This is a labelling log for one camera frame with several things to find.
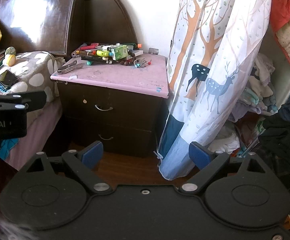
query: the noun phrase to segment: metal drawer pull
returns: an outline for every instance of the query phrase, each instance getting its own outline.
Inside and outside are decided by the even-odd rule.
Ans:
[[[112,139],[114,139],[114,137],[112,136],[111,138],[109,138],[109,139],[104,139],[100,134],[98,135],[102,140],[104,140],[104,141],[109,141],[109,140],[112,140]]]
[[[97,105],[95,105],[95,107],[97,108],[97,110],[100,110],[100,111],[109,111],[109,110],[113,110],[112,107],[110,107],[109,109],[106,109],[106,110],[100,109]]]

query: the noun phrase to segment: gray blanket with white spots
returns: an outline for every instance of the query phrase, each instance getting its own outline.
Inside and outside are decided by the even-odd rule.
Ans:
[[[18,54],[16,63],[11,67],[3,66],[0,69],[0,74],[8,69],[19,78],[19,82],[7,92],[0,90],[0,95],[44,90],[46,93],[45,106],[47,106],[49,102],[52,102],[58,96],[56,82],[52,82],[50,76],[64,63],[64,58],[54,57],[45,51]],[[32,124],[42,111],[40,109],[27,114],[27,127]]]

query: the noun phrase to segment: curtain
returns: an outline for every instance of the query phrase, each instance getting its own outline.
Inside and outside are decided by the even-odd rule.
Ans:
[[[194,167],[192,141],[211,143],[242,93],[271,0],[180,0],[167,62],[169,115],[157,154],[165,179]]]

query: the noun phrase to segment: bed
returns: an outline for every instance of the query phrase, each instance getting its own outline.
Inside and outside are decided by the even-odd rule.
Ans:
[[[7,93],[44,90],[47,96],[43,109],[28,113],[27,136],[0,141],[0,157],[20,169],[42,151],[62,115],[57,84],[50,75],[84,42],[137,39],[120,0],[0,0],[0,30],[0,49],[13,46],[18,53],[14,66],[0,70],[9,68],[19,78]]]

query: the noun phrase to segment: nightstand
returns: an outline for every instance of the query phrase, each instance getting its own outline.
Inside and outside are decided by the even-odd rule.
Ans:
[[[82,69],[58,75],[63,113],[74,143],[88,146],[100,140],[107,152],[134,156],[150,153],[154,126],[163,98],[168,98],[165,57],[143,54],[145,68],[84,63]]]

